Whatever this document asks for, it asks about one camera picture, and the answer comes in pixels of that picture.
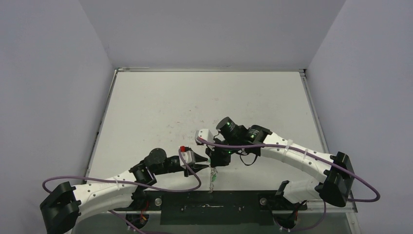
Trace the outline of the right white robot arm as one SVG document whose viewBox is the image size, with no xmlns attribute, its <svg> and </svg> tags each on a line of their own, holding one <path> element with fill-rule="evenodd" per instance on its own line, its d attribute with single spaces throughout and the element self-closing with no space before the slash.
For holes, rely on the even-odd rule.
<svg viewBox="0 0 413 234">
<path fill-rule="evenodd" d="M 288 209 L 293 204 L 306 200 L 323 200 L 326 203 L 345 207 L 354 178 L 349 157 L 339 152 L 336 155 L 312 151 L 295 144 L 290 139 L 259 125 L 248 128 L 237 125 L 231 118 L 225 117 L 216 126 L 223 136 L 219 140 L 208 133 L 198 137 L 209 142 L 206 154 L 211 167 L 227 166 L 233 154 L 253 154 L 255 157 L 275 159 L 310 175 L 310 179 L 301 181 L 283 181 L 275 194 L 275 202 L 281 209 Z"/>
</svg>

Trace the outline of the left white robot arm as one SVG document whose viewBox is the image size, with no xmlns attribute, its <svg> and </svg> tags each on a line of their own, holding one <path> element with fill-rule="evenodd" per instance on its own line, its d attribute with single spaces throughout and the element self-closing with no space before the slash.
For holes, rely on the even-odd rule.
<svg viewBox="0 0 413 234">
<path fill-rule="evenodd" d="M 86 184 L 64 182 L 49 192 L 41 202 L 40 210 L 49 234 L 65 234 L 76 223 L 102 212 L 131 207 L 139 210 L 148 205 L 144 192 L 154 188 L 156 175 L 184 172 L 196 175 L 207 168 L 208 159 L 182 146 L 178 155 L 168 157 L 161 148 L 155 148 L 130 169 L 107 179 L 89 178 Z"/>
</svg>

